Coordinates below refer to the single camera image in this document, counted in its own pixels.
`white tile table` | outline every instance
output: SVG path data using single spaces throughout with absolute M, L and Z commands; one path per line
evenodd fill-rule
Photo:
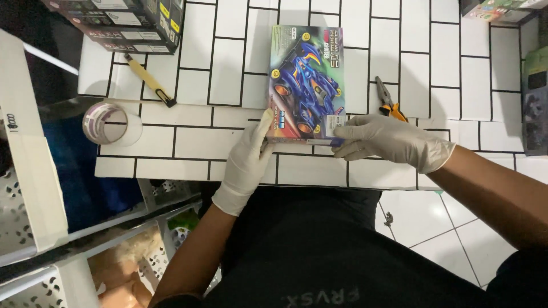
M 134 57 L 176 97 L 172 109 L 157 102 L 121 54 L 85 38 L 79 93 L 134 100 L 124 104 L 144 124 L 135 145 L 100 148 L 96 175 L 222 179 L 230 148 L 266 107 L 270 32 L 278 23 L 343 27 L 349 118 L 377 112 L 380 76 L 412 125 L 520 172 L 548 174 L 548 160 L 521 155 L 521 62 L 538 46 L 538 21 L 519 27 L 461 19 L 456 3 L 186 1 L 175 55 Z M 298 145 L 277 146 L 262 183 L 438 189 L 413 168 L 374 157 L 346 163 L 328 148 Z

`pliers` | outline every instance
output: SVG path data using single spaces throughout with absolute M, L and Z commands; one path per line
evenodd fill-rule
M 383 102 L 383 106 L 379 108 L 380 112 L 387 117 L 393 116 L 400 121 L 409 122 L 407 117 L 399 110 L 399 103 L 397 102 L 394 104 L 392 102 L 390 92 L 388 92 L 379 76 L 375 77 L 375 81 L 377 83 L 377 93 L 379 94 L 379 99 Z

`white glove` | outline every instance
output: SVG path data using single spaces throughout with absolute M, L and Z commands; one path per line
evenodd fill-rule
M 408 163 L 419 173 L 427 174 L 440 169 L 456 146 L 392 117 L 356 116 L 346 125 L 335 128 L 335 136 L 347 140 L 332 149 L 335 158 L 346 161 L 377 155 L 391 162 Z
M 261 146 L 273 119 L 274 113 L 267 109 L 261 122 L 246 128 L 230 151 L 225 178 L 212 197 L 213 203 L 226 214 L 238 216 L 241 213 L 265 174 L 274 144 L 267 144 L 262 152 Z

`clear tape roll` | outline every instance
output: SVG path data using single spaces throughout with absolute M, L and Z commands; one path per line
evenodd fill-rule
M 105 134 L 105 124 L 115 112 L 121 111 L 125 117 L 125 131 L 116 140 L 110 140 Z M 91 106 L 84 114 L 82 128 L 86 137 L 100 145 L 130 146 L 141 138 L 141 118 L 131 110 L 106 102 Z

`person's right hand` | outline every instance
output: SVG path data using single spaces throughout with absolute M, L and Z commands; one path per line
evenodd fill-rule
M 377 155 L 395 163 L 408 163 L 419 173 L 441 168 L 456 144 L 438 138 L 407 122 L 381 115 L 355 116 L 335 136 L 346 141 L 333 148 L 335 158 L 355 161 Z

